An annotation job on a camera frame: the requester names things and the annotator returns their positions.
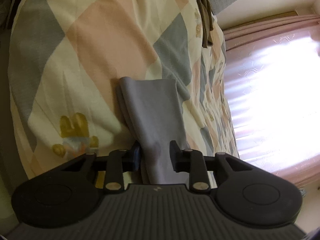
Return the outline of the brown garment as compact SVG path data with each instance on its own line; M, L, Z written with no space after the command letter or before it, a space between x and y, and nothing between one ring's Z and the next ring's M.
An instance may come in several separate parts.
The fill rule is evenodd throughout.
M212 9L210 2L208 0L196 0L199 7L199 12L201 15L202 21L202 30L203 30L203 48L208 48L213 45L211 31L213 31L213 18L212 18Z

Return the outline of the pink curtain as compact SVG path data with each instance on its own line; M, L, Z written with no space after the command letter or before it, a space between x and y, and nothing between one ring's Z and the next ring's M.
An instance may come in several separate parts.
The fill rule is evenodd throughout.
M299 187L319 181L319 16L224 35L225 95L240 158Z

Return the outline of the checkered pastel quilt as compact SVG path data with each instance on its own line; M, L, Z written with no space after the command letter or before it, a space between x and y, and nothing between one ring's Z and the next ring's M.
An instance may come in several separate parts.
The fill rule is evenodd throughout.
M131 147L116 95L123 77L175 80L188 148L237 157L225 37L217 22L210 34L203 48L196 0L21 0L8 78L27 177Z

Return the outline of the grey garment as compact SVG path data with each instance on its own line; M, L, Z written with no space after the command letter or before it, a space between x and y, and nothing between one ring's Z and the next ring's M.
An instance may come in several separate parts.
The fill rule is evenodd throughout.
M142 177L148 184L185 184L189 175L174 171L169 146L188 148L182 103L172 79L136 81L123 77L116 87L125 122L143 150Z

